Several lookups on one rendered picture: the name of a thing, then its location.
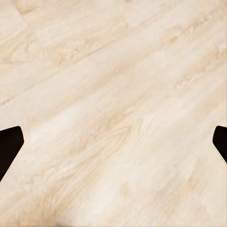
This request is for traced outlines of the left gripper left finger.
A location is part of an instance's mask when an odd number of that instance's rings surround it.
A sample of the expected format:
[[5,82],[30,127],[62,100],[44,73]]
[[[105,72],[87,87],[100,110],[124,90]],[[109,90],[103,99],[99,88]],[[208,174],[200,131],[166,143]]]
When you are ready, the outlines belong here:
[[20,126],[0,131],[0,182],[24,144]]

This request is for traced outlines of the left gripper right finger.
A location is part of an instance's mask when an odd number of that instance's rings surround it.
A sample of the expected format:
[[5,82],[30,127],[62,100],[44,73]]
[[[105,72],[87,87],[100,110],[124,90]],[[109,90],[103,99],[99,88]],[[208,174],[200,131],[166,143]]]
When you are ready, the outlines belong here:
[[227,163],[227,127],[216,126],[212,142]]

